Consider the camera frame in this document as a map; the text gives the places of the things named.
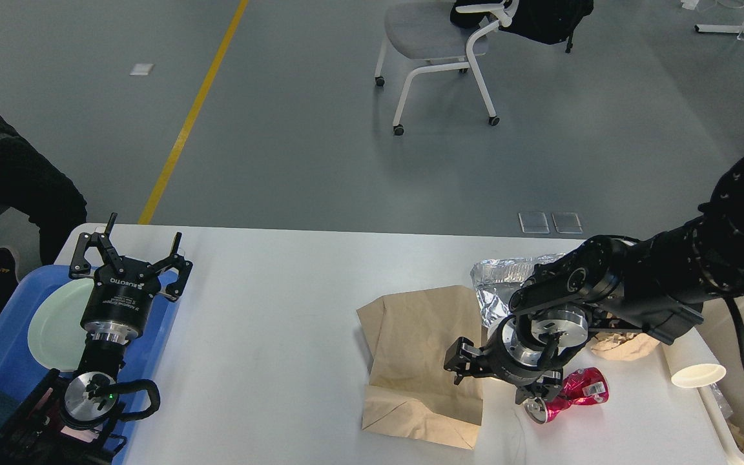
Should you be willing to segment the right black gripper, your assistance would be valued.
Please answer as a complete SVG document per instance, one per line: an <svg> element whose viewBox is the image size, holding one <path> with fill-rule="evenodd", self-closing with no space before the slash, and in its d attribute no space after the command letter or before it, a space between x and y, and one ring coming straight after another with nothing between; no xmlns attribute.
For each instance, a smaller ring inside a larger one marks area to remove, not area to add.
<svg viewBox="0 0 744 465"><path fill-rule="evenodd" d="M564 385L561 342L566 333L548 323L540 333L533 332L534 321L508 316L487 330L483 347L459 336L447 349L443 368L454 373L458 386L466 377L496 378L516 386L515 404L528 399L550 402Z"/></svg>

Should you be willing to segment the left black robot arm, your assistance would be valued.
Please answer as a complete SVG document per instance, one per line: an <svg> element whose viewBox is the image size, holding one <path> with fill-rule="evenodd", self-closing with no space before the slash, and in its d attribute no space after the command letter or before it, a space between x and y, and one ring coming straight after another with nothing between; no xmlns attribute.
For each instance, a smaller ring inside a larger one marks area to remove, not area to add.
<svg viewBox="0 0 744 465"><path fill-rule="evenodd" d="M21 403L4 409L0 464L110 464L128 442L125 427L160 408L150 374L169 334L166 309L194 265L180 253L180 232L157 262L121 255L115 221L77 239L68 282L85 288L85 302L61 306L73 329L43 325L51 342L74 337L74 361L48 362Z"/></svg>

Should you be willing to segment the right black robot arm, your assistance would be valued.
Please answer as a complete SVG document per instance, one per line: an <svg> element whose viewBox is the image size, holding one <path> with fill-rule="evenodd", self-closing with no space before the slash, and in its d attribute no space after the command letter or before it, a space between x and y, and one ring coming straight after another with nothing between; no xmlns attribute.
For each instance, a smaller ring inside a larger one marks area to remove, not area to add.
<svg viewBox="0 0 744 465"><path fill-rule="evenodd" d="M699 206L700 216L645 241L597 235L537 264L508 301L487 343L461 336L444 361L456 384L492 377L516 386L516 403L555 399L562 369L594 333L643 333L673 344L703 323L703 303L727 304L744 370L744 157Z"/></svg>

